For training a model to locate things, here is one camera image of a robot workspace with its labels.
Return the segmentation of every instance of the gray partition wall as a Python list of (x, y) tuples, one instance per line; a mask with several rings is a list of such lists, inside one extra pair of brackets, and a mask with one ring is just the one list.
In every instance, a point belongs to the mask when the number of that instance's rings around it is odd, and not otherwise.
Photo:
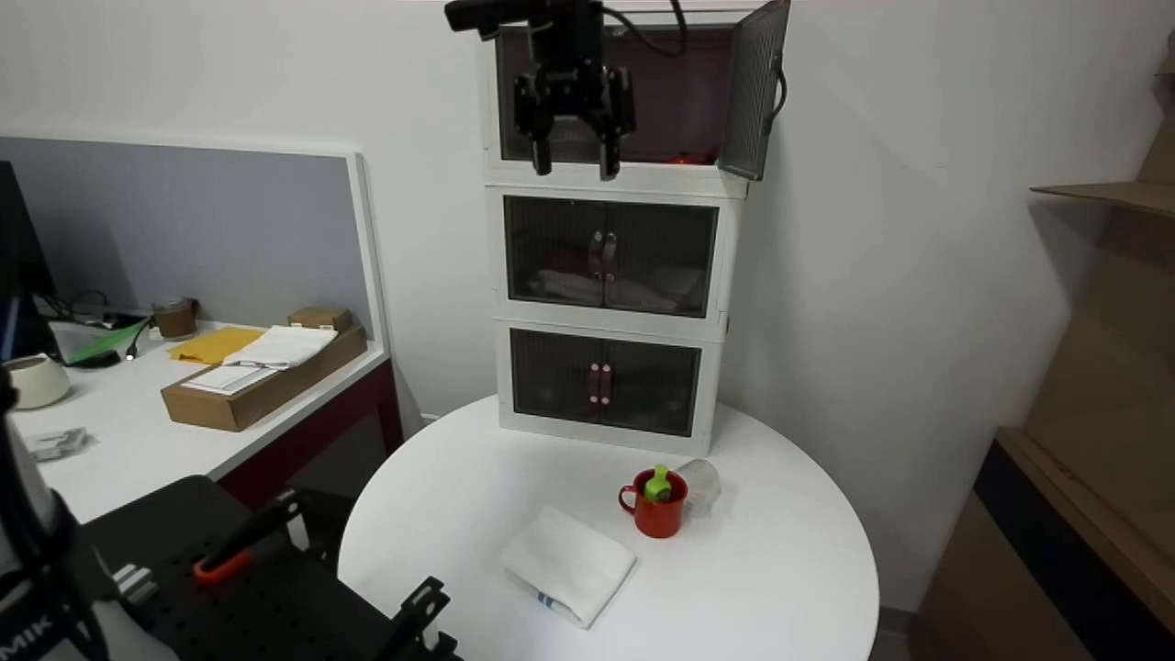
[(278, 325), (338, 304), (370, 331), (346, 154), (264, 154), (0, 137), (64, 296), (118, 307), (199, 296), (205, 316)]

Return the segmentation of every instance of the white wall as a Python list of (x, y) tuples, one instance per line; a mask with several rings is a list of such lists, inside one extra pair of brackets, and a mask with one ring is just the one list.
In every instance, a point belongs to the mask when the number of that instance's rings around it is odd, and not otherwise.
[[(920, 607), (1092, 247), (1024, 189), (1140, 165), (1173, 27), (1168, 0), (794, 6), (723, 393), (844, 486), (890, 607)], [(475, 38), (440, 0), (9, 0), (0, 125), (359, 147), (410, 393), (491, 393)]]

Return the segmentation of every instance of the round white table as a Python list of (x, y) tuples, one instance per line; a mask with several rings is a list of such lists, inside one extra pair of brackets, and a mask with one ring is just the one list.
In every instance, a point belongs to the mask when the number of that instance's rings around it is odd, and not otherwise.
[[(459, 407), (369, 482), (350, 515), (338, 575), (398, 613), (440, 575), (436, 632), (468, 661), (865, 661), (878, 632), (878, 567), (844, 491), (785, 437), (721, 407), (708, 464), (723, 491), (650, 539), (619, 490), (677, 456), (560, 441), (500, 425), (497, 396)], [(634, 567), (594, 628), (538, 604), (500, 552), (540, 506), (614, 538)]]

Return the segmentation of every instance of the white desk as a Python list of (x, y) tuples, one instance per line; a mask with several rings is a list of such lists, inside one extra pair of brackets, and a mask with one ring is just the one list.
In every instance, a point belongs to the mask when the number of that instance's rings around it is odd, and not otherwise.
[(70, 372), (73, 393), (67, 399), (41, 411), (10, 411), (10, 421), (25, 441), (70, 425), (86, 425), (96, 437), (96, 443), (78, 456), (41, 464), (46, 482), (70, 503), (73, 519), (93, 520), (178, 476), (205, 475), (216, 482), (232, 475), (384, 361), (384, 350), (369, 344), (369, 351), (278, 411), (228, 432), (169, 419), (158, 388), (194, 373), (199, 365), (182, 365), (169, 358), (169, 344), (152, 344), (134, 365)]
[[(425, 425), (369, 482), (338, 575), (388, 617), (421, 575), (440, 575), (453, 607), (436, 628), (472, 661), (869, 659), (869, 545), (840, 490), (797, 443), (721, 407), (708, 456), (723, 475), (715, 512), (692, 515), (671, 539), (645, 539), (619, 506), (619, 490), (660, 460), (500, 430), (497, 399), (477, 399)], [(500, 567), (545, 503), (641, 555), (592, 632), (540, 607)]]

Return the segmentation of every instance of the brown cardboard box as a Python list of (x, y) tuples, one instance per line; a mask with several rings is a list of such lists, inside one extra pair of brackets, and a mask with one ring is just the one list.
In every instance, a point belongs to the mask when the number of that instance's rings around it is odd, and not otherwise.
[(317, 386), (321, 378), (326, 378), (332, 372), (338, 372), (343, 365), (350, 365), (369, 350), (369, 336), (363, 328), (354, 325), (350, 314), (306, 307), (306, 314), (294, 314), (291, 325), (306, 325), (306, 328), (332, 325), (338, 339), (300, 367), (278, 372), (237, 396), (189, 388), (184, 386), (189, 378), (172, 383), (163, 388), (169, 416), (189, 425), (248, 430), (251, 421), (264, 419), (268, 411), (294, 399), (299, 393), (306, 393), (308, 386)]

